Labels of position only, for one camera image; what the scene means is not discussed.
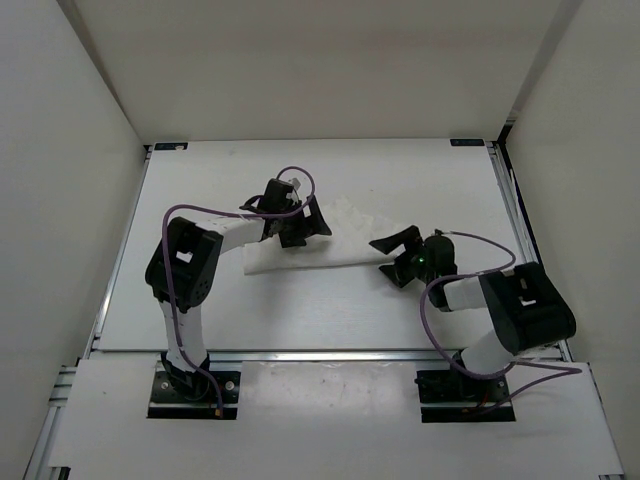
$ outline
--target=white table surface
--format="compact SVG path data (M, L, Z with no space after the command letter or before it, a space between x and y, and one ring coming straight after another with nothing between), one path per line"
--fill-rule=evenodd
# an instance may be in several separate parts
M53 446L69 480L594 479L622 469L585 364L515 422L422 424L413 363L242 365L238 419L147 419L157 356L82 361ZM546 373L516 367L513 390Z
M451 147L447 139L190 142L187 150L156 151L151 157L99 348L166 349L162 314L144 271L167 208L196 203L233 210L262 193L269 178L287 165L313 174L320 205L346 195L363 213L416 224L424 235L435 228L473 232L517 252L484 147ZM303 190L308 188L302 183ZM454 242L461 272L505 261L503 252L476 241ZM416 281L397 290L371 265L244 276L237 249L220 257L203 305L205 345L217 350L429 348L418 316L421 288ZM491 328L485 310L430 312L447 348L467 346Z

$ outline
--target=white cloth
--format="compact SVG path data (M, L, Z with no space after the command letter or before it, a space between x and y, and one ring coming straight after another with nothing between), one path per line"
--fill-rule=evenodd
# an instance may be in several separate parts
M277 236L245 245L242 249L244 274L389 262L395 255L383 255L369 242L398 233L408 226L384 217L362 214L346 197L321 207L320 211L333 232L332 236L314 235L307 238L305 247L282 248Z

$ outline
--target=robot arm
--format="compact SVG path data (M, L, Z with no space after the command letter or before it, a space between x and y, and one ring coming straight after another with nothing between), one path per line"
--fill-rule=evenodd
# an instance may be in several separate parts
M456 275L453 242L436 230L422 239L416 226L370 243L388 254L404 246L392 265L380 270L399 288L413 279L429 284ZM493 330L456 356L467 370L481 375L505 368L523 352L572 337L575 318L541 265L527 263L512 270L441 282L429 293L443 312L488 308Z
M248 218L220 218L196 224L176 217L169 223L167 242L177 322L174 322L169 302L162 243L149 262L145 280L152 287L164 314L168 350L161 356L162 364L174 389L185 398L200 398L208 388L208 381L180 352L175 326L180 329L186 357L199 369L208 371L209 356L202 338L201 305L211 290L220 255L274 235L279 236L283 248L304 246L305 239L312 235L331 235L315 198L309 201L308 216L300 211L286 218L274 218L274 214L299 209L302 205L297 195L299 185L296 179L290 182L271 179L263 195L250 198L241 207L252 212ZM268 218L256 217L256 214L264 214Z

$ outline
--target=white wall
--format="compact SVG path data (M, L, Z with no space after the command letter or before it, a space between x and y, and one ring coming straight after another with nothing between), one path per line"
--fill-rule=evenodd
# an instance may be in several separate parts
M640 2L587 0L508 148L544 264L578 319L622 462L640 478Z
M81 355L144 152L54 0L0 2L0 476Z
M149 143L495 139L561 3L60 1Z

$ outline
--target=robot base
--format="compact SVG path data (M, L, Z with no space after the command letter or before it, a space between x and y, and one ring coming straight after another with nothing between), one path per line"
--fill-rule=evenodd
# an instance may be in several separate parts
M420 394L422 423L514 422L516 420L511 402L483 413L509 395L504 377L477 381L461 379L459 375L449 370L421 370L417 373L415 382Z
M218 416L213 389L199 399L185 398L176 392L169 374L163 369L158 369L153 378L147 418L235 420L238 416L236 405L240 397L240 372L212 371L211 374L220 385L224 404L223 418Z

